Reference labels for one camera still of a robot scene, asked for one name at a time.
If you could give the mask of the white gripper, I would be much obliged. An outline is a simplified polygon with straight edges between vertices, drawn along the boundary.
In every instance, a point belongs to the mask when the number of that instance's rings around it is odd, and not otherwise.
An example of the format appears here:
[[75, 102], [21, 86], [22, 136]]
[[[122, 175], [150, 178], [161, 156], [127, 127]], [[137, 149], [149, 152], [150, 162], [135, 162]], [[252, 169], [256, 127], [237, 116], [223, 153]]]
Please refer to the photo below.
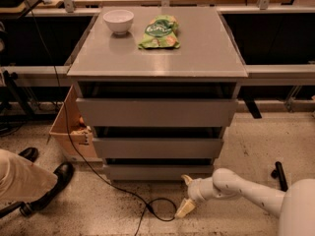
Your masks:
[[185, 217], [196, 207], [195, 203], [208, 201], [215, 193], [212, 177], [192, 179], [190, 176], [183, 174], [181, 178], [188, 187], [188, 197], [190, 199], [184, 199], [181, 202], [175, 214], [176, 218]]

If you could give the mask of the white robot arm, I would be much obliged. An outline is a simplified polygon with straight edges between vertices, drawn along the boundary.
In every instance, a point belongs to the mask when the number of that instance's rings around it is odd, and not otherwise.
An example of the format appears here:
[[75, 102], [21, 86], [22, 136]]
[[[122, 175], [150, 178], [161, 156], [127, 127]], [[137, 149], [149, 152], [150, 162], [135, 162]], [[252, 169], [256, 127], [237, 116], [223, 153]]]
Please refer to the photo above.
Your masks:
[[209, 178], [182, 175], [188, 198], [183, 199], [175, 217], [183, 218], [197, 204], [211, 198], [240, 196], [279, 220], [278, 236], [315, 236], [315, 180], [302, 179], [287, 191], [245, 180], [235, 172], [219, 168]]

